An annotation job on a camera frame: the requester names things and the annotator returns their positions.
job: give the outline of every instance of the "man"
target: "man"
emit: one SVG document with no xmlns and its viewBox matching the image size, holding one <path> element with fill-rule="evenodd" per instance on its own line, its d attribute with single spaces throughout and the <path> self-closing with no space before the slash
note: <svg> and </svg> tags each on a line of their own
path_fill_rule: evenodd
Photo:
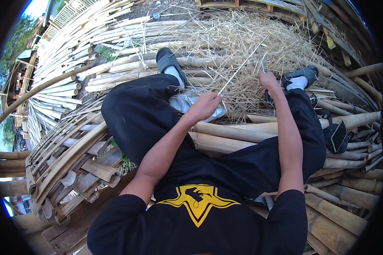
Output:
<svg viewBox="0 0 383 255">
<path fill-rule="evenodd" d="M 325 161 L 321 125 L 303 91 L 318 75 L 306 67 L 259 74 L 274 99 L 278 136 L 219 158 L 194 149 L 188 131 L 208 119 L 223 96 L 201 95 L 181 118 L 169 105 L 187 83 L 168 48 L 156 55 L 161 74 L 120 84 L 102 115 L 122 152 L 138 167 L 88 232 L 98 254 L 302 254 L 307 237 L 303 184 Z M 267 219 L 245 204 L 278 191 Z M 146 211 L 152 193 L 156 204 Z"/>
</svg>

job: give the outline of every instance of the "hand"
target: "hand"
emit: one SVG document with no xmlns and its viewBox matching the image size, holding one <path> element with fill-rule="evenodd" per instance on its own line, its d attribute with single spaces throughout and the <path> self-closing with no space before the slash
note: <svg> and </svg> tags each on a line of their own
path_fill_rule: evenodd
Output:
<svg viewBox="0 0 383 255">
<path fill-rule="evenodd" d="M 223 98 L 223 94 L 217 95 L 217 93 L 214 92 L 204 93 L 190 107 L 182 118 L 190 121 L 192 126 L 201 120 L 206 120 L 214 114 Z"/>
<path fill-rule="evenodd" d="M 270 97 L 283 93 L 282 87 L 279 85 L 273 73 L 260 73 L 257 75 L 257 78 L 260 79 L 261 92 L 263 94 L 266 93 L 266 90 L 268 90 Z"/>
</svg>

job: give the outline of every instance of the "black pants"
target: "black pants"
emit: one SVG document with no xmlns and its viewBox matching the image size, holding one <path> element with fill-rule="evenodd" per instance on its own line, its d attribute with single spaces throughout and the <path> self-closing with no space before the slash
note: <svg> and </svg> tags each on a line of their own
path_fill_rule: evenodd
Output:
<svg viewBox="0 0 383 255">
<path fill-rule="evenodd" d="M 102 115 L 122 152 L 137 166 L 144 155 L 179 120 L 169 105 L 177 94 L 178 80 L 168 74 L 156 74 L 119 84 L 106 96 Z M 303 142 L 303 178 L 322 168 L 325 140 L 310 100 L 301 89 L 291 89 L 286 98 Z M 180 146 L 167 174 L 155 187 L 157 201 L 166 199 L 168 186 L 214 183 L 242 197 L 254 198 L 261 192 L 278 190 L 281 178 L 278 138 L 220 158 L 209 158 L 195 150 L 189 135 Z"/>
</svg>

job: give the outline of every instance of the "black shoe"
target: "black shoe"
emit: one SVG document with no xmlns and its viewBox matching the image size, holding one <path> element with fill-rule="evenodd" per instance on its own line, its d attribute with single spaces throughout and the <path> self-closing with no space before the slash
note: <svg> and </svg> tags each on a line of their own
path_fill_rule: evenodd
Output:
<svg viewBox="0 0 383 255">
<path fill-rule="evenodd" d="M 182 79 L 184 83 L 184 87 L 187 85 L 187 78 L 184 74 L 183 70 L 180 68 L 179 62 L 177 62 L 176 56 L 173 54 L 173 52 L 169 48 L 161 48 L 158 50 L 158 53 L 156 54 L 156 64 L 158 66 L 159 72 L 163 74 L 163 71 L 169 67 L 174 66 L 177 70 L 177 72 L 180 75 L 180 79 Z"/>
<path fill-rule="evenodd" d="M 307 66 L 302 69 L 296 70 L 294 72 L 290 72 L 285 74 L 282 77 L 282 84 L 284 85 L 284 88 L 286 89 L 289 84 L 292 82 L 289 81 L 289 79 L 305 76 L 305 78 L 308 79 L 308 84 L 306 85 L 305 89 L 307 89 L 309 86 L 314 83 L 315 79 L 318 77 L 318 68 L 316 66 Z"/>
</svg>

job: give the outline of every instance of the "sky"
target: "sky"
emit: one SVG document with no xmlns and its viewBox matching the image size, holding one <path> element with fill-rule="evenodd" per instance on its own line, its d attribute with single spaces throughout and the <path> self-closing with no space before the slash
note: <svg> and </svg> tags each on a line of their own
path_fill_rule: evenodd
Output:
<svg viewBox="0 0 383 255">
<path fill-rule="evenodd" d="M 49 0 L 32 0 L 31 3 L 25 9 L 24 14 L 32 15 L 37 18 L 45 13 Z"/>
</svg>

